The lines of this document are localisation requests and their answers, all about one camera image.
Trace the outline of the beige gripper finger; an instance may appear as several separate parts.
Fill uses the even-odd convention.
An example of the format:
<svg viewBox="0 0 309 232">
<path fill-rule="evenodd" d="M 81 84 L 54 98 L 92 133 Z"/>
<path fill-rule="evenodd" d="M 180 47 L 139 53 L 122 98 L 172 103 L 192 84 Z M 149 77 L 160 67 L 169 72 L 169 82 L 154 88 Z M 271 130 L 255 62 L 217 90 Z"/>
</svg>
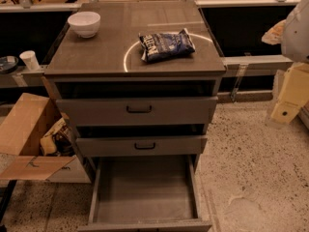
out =
<svg viewBox="0 0 309 232">
<path fill-rule="evenodd" d="M 309 102 L 309 65 L 293 63 L 285 72 L 279 70 L 274 77 L 272 95 L 266 124 L 281 129 Z"/>
</svg>

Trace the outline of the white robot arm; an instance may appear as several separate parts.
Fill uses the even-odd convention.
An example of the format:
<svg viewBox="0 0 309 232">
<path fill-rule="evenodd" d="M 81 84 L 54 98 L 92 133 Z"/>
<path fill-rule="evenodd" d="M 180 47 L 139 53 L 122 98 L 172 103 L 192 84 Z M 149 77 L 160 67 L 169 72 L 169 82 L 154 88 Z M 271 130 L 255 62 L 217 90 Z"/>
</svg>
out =
<svg viewBox="0 0 309 232">
<path fill-rule="evenodd" d="M 282 55 L 294 63 L 283 74 L 276 102 L 267 112 L 267 124 L 289 125 L 309 101 L 309 0 L 301 0 L 286 19 L 262 36 L 266 44 L 281 44 Z"/>
</svg>

